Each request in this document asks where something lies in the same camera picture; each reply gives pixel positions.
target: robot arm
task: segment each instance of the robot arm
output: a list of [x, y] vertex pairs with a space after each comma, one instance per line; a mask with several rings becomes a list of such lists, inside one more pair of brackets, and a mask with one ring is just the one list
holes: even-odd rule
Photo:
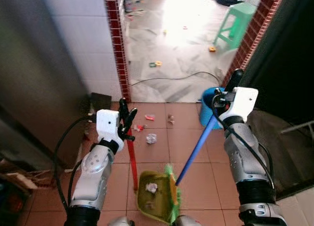
[[[216, 92], [215, 108], [224, 125], [237, 133], [255, 152], [261, 162], [266, 161], [259, 151], [259, 142], [245, 124], [253, 110], [258, 91], [253, 88], [235, 87], [230, 92]], [[229, 156], [231, 172], [240, 200], [240, 219], [245, 226], [287, 226], [281, 210], [275, 203], [272, 180], [261, 163], [246, 145], [225, 129], [224, 149]], [[175, 226], [200, 226], [189, 216], [180, 216]]]
[[123, 149], [124, 139], [134, 140], [134, 137], [126, 133], [136, 113], [136, 109], [128, 111], [123, 99], [120, 101], [119, 112], [110, 110], [97, 112], [96, 129], [99, 143], [82, 160], [82, 172], [69, 205], [65, 226], [97, 225], [114, 156]]

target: crumpled paper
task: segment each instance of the crumpled paper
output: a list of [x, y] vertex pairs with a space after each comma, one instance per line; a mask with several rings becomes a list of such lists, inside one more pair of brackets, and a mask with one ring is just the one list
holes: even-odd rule
[[157, 184], [156, 183], [148, 183], [146, 184], [146, 190], [150, 193], [155, 194], [155, 192], [157, 191]]
[[148, 144], [153, 144], [157, 142], [157, 135], [156, 134], [149, 134], [146, 136], [146, 142]]

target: small toy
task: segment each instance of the small toy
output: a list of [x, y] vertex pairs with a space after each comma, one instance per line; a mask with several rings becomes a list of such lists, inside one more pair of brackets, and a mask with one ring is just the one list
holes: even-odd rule
[[162, 66], [162, 62], [159, 61], [159, 60], [157, 60], [157, 61], [155, 61], [155, 65], [156, 65], [156, 66]]
[[210, 53], [216, 52], [216, 48], [215, 48], [215, 47], [209, 47], [209, 52], [210, 52]]
[[151, 63], [149, 63], [149, 67], [156, 67], [156, 63], [155, 62], [151, 62]]

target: brown tile floor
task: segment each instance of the brown tile floor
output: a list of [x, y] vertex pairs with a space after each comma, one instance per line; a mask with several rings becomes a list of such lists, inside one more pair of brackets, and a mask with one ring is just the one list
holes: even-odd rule
[[[138, 174], [144, 170], [163, 172], [165, 164], [172, 163], [178, 176], [202, 133], [198, 121], [199, 105], [133, 103], [129, 107], [139, 109], [134, 124], [147, 125], [140, 133], [133, 130]], [[116, 110], [117, 104], [113, 104], [112, 109]], [[174, 116], [174, 125], [166, 122], [169, 113]], [[154, 114], [155, 121], [146, 120], [146, 114]], [[95, 139], [93, 130], [94, 127], [90, 130], [90, 139]], [[149, 133], [157, 134], [157, 143], [146, 144], [145, 137]], [[241, 225], [237, 216], [236, 187], [223, 142], [222, 130], [213, 131], [180, 185], [181, 213], [194, 217], [203, 226]], [[86, 150], [90, 144], [84, 141]], [[69, 176], [69, 173], [62, 176], [64, 190]], [[110, 220], [125, 215], [137, 226], [162, 225], [137, 210], [127, 146], [116, 155], [98, 225], [105, 226]], [[38, 190], [27, 202], [19, 226], [61, 226], [65, 219], [57, 190]]]

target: green plastic stool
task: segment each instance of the green plastic stool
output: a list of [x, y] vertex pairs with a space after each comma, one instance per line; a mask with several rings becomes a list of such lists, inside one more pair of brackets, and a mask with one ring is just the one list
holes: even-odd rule
[[[246, 2], [230, 6], [229, 12], [221, 24], [219, 32], [214, 40], [214, 45], [216, 45], [217, 39], [221, 38], [230, 45], [230, 49], [238, 48], [245, 34], [246, 28], [248, 27], [256, 11], [256, 8], [256, 6]], [[225, 23], [227, 22], [227, 19], [230, 15], [235, 16], [235, 21], [230, 28], [224, 28]], [[230, 31], [229, 37], [222, 35], [222, 33], [225, 31]]]

